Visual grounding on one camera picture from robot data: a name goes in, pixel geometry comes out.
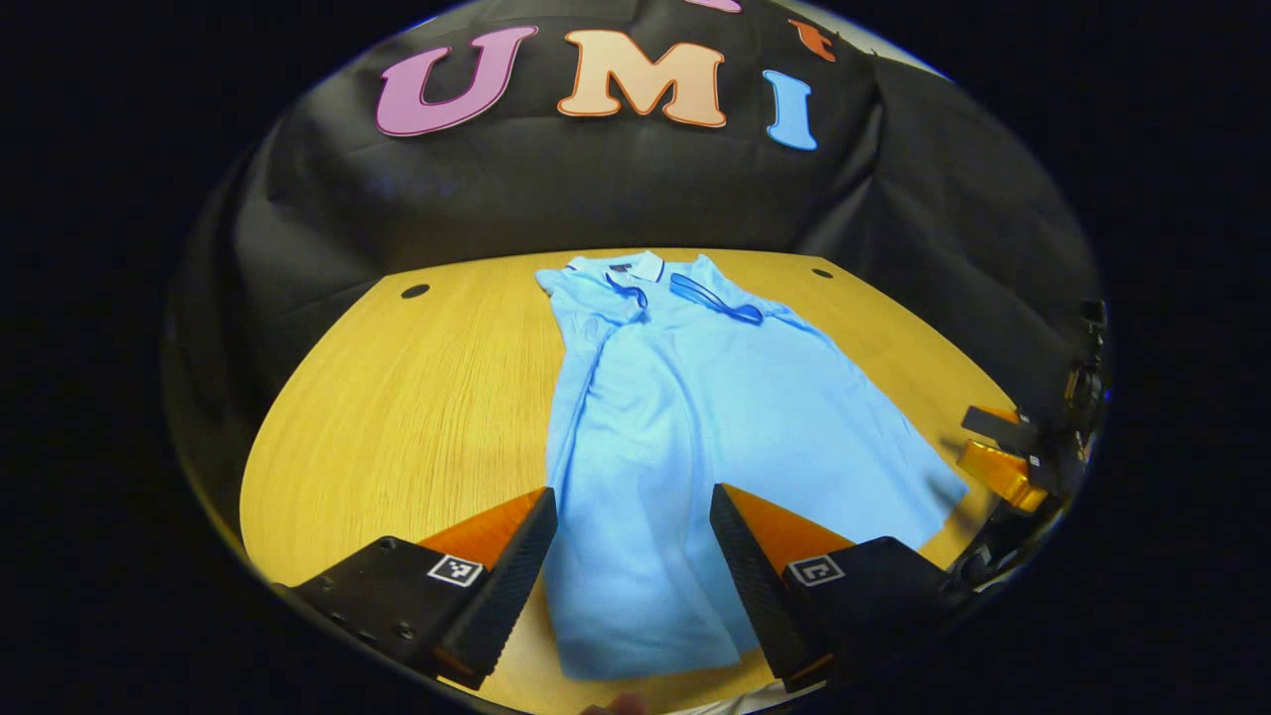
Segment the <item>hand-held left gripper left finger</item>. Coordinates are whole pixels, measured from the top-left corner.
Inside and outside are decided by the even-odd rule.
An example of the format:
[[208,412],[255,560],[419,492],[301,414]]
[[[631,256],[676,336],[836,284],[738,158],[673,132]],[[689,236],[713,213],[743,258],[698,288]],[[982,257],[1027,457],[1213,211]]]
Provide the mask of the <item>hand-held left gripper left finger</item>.
[[306,616],[423,677],[478,690],[494,673],[557,533],[543,486],[421,540],[380,535],[296,585]]

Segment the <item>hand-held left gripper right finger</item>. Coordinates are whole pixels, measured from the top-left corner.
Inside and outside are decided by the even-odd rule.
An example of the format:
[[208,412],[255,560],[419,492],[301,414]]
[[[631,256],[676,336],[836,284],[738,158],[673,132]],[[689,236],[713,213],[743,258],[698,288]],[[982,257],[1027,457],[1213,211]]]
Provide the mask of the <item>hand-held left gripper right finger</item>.
[[952,629],[971,591],[897,538],[854,542],[718,484],[710,526],[771,674],[853,687]]

